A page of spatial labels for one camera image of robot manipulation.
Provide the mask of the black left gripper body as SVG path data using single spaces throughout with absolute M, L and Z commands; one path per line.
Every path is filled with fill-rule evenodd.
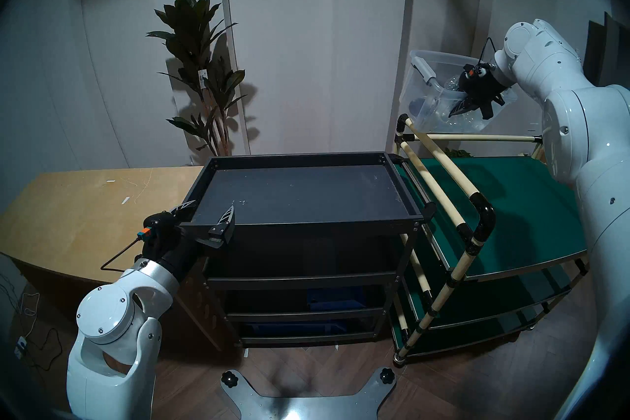
M 171 269 L 191 269 L 221 248 L 221 224 L 162 222 L 157 225 L 158 261 Z

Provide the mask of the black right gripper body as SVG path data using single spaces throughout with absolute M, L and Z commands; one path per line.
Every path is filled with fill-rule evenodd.
M 490 70 L 465 70 L 460 75 L 460 92 L 477 101 L 483 120 L 490 120 L 494 116 L 492 103 L 505 105 L 502 93 L 506 89 Z

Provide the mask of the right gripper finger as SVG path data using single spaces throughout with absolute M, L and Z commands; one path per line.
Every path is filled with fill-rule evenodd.
M 449 118 L 458 116 L 461 114 L 466 114 L 476 109 L 478 109 L 477 101 L 471 97 L 466 97 L 465 99 L 462 99 L 454 104 L 454 106 L 449 112 Z

